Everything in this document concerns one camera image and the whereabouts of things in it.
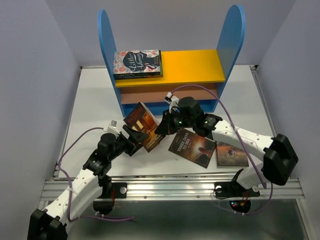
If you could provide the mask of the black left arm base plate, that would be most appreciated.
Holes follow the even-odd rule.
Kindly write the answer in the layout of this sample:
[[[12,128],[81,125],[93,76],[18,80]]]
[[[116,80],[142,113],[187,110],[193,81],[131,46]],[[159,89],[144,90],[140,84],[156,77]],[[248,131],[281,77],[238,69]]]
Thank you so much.
[[[125,199],[127,197],[128,184],[126,182],[111,182],[102,188],[99,199]]]

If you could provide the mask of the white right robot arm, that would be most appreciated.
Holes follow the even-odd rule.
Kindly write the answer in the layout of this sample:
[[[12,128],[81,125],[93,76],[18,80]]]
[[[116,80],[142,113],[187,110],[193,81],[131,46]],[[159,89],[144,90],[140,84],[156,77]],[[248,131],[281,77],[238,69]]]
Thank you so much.
[[[229,182],[217,182],[216,197],[241,197],[259,184],[286,185],[299,159],[285,135],[267,136],[236,127],[231,120],[205,113],[190,96],[177,98],[168,93],[164,100],[169,108],[163,111],[156,134],[173,135],[180,129],[191,128],[201,137],[229,144],[261,161],[240,169]]]

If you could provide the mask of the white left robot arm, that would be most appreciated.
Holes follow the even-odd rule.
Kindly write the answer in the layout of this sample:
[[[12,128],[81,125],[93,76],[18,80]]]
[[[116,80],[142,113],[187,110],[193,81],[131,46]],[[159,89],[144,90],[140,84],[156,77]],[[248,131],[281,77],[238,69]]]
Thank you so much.
[[[149,135],[123,125],[128,136],[112,121],[82,169],[68,187],[48,206],[37,208],[30,216],[27,239],[66,240],[73,223],[84,218],[86,208],[98,197],[115,196],[112,179],[107,175],[112,161],[121,154],[133,156]]]

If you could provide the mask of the Edward Tulane brown book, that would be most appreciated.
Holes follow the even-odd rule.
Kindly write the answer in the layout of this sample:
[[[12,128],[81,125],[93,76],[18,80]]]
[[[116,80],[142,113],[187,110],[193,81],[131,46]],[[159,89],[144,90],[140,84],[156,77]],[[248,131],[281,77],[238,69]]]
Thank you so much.
[[[165,138],[164,135],[155,133],[155,130],[159,126],[159,122],[142,102],[139,102],[133,108],[133,110],[124,118],[124,122],[128,127],[135,131],[148,134],[148,137],[142,142],[143,147],[148,153],[157,147]]]

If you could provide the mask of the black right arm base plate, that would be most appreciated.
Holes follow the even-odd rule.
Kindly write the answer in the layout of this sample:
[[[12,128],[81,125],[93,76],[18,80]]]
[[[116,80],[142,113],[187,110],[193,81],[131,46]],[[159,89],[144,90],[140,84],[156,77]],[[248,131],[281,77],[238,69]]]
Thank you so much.
[[[218,199],[242,198],[242,197],[259,197],[260,191],[254,191],[253,188],[244,189],[237,182],[220,181],[214,184],[215,196]]]

